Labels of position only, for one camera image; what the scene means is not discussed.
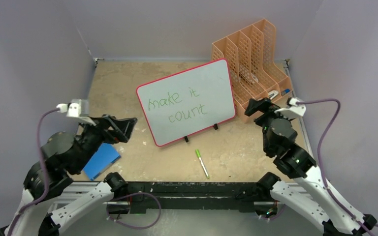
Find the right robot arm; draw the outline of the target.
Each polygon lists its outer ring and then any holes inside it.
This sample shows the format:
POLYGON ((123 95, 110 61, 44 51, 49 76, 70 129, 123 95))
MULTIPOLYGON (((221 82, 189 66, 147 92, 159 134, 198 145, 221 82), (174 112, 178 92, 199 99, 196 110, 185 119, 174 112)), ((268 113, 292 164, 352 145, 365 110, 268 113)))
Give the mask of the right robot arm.
POLYGON ((261 112, 254 119, 262 128, 263 151, 273 158, 277 169, 302 187, 301 194, 268 172, 257 183, 257 195, 288 206, 311 222, 324 236, 362 236, 377 224, 370 214, 354 208, 329 182, 322 169, 321 157, 314 159, 296 144, 297 132, 291 122, 306 112, 307 102, 296 97, 287 100, 281 108, 269 98, 250 99, 246 116, 261 112))

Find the pink framed whiteboard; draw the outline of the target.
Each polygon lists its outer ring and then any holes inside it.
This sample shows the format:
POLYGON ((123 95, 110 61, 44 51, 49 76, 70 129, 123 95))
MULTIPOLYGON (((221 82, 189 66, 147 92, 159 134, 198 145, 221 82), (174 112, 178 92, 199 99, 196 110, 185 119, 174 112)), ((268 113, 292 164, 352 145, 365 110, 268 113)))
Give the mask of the pink framed whiteboard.
POLYGON ((226 59, 142 84, 136 88, 136 95, 158 147, 236 115, 226 59))

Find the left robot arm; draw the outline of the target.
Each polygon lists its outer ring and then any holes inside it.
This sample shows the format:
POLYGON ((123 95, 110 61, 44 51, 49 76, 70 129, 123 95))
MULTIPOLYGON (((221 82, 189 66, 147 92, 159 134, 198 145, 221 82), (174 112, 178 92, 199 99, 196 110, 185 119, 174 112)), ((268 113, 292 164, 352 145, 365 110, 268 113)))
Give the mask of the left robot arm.
POLYGON ((80 122, 82 133, 57 132, 39 146, 39 161, 23 182, 22 199, 11 223, 0 236, 59 236, 96 204, 127 195, 127 182, 110 173, 91 192, 62 209, 50 211, 57 197, 73 183, 102 144, 127 143, 137 118, 103 115, 80 122))

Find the green capped white marker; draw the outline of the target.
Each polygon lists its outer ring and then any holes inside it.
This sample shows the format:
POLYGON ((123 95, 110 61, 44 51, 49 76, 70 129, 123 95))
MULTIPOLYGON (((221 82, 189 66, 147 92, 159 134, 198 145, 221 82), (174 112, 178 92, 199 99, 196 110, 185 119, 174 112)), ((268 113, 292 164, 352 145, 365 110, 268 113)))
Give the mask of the green capped white marker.
POLYGON ((207 171, 207 169, 206 169, 206 166, 205 166, 205 164, 204 164, 204 162, 203 162, 203 160, 202 160, 202 157, 201 157, 200 151, 199 151, 198 149, 196 149, 196 150, 195 150, 195 153, 196 153, 197 158, 199 159, 199 162, 200 162, 200 164, 201 164, 201 167, 202 167, 202 169, 203 169, 203 172, 204 172, 206 178, 209 179, 209 178, 210 178, 210 175, 209 175, 209 173, 208 173, 208 171, 207 171))

